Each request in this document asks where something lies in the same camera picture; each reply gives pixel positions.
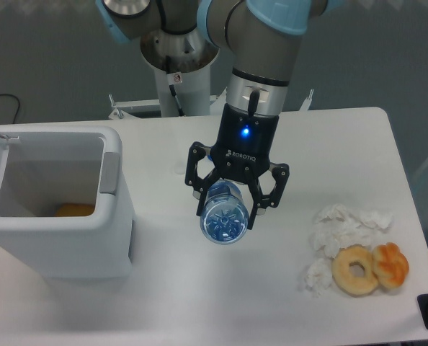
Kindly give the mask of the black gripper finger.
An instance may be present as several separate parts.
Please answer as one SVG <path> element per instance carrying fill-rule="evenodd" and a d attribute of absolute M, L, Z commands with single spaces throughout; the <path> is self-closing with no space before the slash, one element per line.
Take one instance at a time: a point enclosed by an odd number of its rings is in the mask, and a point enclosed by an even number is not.
<path fill-rule="evenodd" d="M 269 194 L 264 195 L 259 178 L 254 176 L 252 168 L 248 166 L 245 166 L 244 168 L 246 184 L 253 199 L 253 205 L 247 225 L 248 230 L 253 229 L 255 218 L 258 214 L 263 215 L 268 207 L 278 207 L 290 176 L 290 167 L 288 164 L 271 163 L 269 171 L 275 180 L 275 185 Z"/>
<path fill-rule="evenodd" d="M 197 173 L 198 162 L 210 156 L 214 168 L 208 175 L 201 178 Z M 189 148 L 187 157 L 187 166 L 184 182 L 192 187 L 194 196 L 198 199 L 196 215 L 201 216 L 205 205 L 209 188 L 216 183 L 222 176 L 224 170 L 224 159 L 220 157 L 220 145 L 216 142 L 213 146 L 205 146 L 195 141 Z"/>

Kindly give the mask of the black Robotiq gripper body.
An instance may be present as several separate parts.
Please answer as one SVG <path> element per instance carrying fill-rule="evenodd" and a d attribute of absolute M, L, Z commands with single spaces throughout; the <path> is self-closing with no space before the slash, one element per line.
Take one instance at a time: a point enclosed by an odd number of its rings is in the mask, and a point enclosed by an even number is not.
<path fill-rule="evenodd" d="M 245 168 L 254 178 L 270 166 L 269 153 L 280 117 L 252 115 L 226 104 L 220 121 L 212 160 L 220 177 L 246 183 Z"/>

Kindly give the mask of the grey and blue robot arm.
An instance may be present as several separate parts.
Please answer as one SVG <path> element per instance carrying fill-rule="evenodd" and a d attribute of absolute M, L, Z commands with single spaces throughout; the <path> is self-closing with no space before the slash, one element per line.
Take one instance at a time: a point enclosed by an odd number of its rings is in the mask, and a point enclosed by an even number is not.
<path fill-rule="evenodd" d="M 337 1 L 98 1 L 119 42 L 139 39 L 153 69 L 161 115 L 206 115 L 210 65 L 220 49 L 235 55 L 218 137 L 189 150 L 185 182 L 205 207 L 220 179 L 246 185 L 253 205 L 247 222 L 279 205 L 287 164 L 269 153 L 308 22 Z"/>

